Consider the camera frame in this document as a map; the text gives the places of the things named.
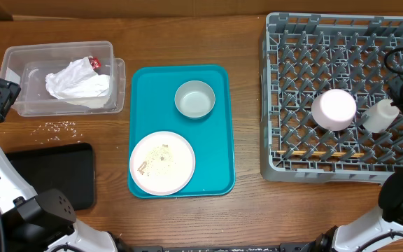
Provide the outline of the pale green cup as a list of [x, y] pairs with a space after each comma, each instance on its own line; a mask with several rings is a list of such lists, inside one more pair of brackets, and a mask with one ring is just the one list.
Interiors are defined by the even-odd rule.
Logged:
[[367, 119], [362, 126], [372, 133], [384, 132], [397, 118], [400, 110], [392, 106], [391, 99], [382, 99], [364, 112]]

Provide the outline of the pink bowl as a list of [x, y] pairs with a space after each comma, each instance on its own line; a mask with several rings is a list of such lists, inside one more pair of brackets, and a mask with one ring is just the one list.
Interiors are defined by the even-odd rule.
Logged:
[[326, 130], [346, 129], [353, 121], [356, 103], [351, 94], [341, 89], [332, 89], [313, 100], [311, 114], [315, 122]]

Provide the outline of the white napkin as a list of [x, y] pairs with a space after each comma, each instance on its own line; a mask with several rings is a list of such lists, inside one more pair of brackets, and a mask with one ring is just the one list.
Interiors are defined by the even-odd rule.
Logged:
[[59, 91], [58, 99], [71, 99], [73, 105], [86, 106], [90, 109], [102, 108], [109, 100], [110, 76], [101, 74], [88, 78]]
[[87, 79], [96, 76], [89, 57], [77, 59], [58, 73], [49, 73], [45, 77], [45, 87], [50, 95], [58, 99], [65, 99], [62, 95], [65, 89], [72, 88]]

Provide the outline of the red wrapper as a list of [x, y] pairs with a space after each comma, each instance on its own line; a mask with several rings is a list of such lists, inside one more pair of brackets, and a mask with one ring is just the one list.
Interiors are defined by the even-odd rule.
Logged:
[[101, 62], [96, 57], [88, 57], [89, 62], [93, 69], [99, 69], [101, 67]]

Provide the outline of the grey small plate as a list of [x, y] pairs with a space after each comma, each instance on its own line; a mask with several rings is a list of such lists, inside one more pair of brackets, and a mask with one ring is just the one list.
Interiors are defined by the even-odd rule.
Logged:
[[215, 92], [203, 81], [190, 80], [177, 89], [174, 103], [183, 116], [200, 119], [207, 116], [215, 106]]

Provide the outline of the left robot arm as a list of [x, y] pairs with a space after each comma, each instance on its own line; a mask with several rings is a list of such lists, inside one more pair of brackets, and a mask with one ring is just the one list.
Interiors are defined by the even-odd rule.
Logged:
[[[0, 78], [0, 123], [21, 91]], [[0, 147], [0, 251], [128, 251], [121, 238], [76, 218], [57, 189], [37, 193]]]

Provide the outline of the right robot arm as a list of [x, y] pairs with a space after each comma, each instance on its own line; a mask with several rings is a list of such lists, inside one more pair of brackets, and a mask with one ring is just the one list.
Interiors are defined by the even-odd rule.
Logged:
[[399, 239], [403, 239], [403, 168], [383, 184], [378, 206], [348, 225], [334, 226], [302, 250], [377, 251]]

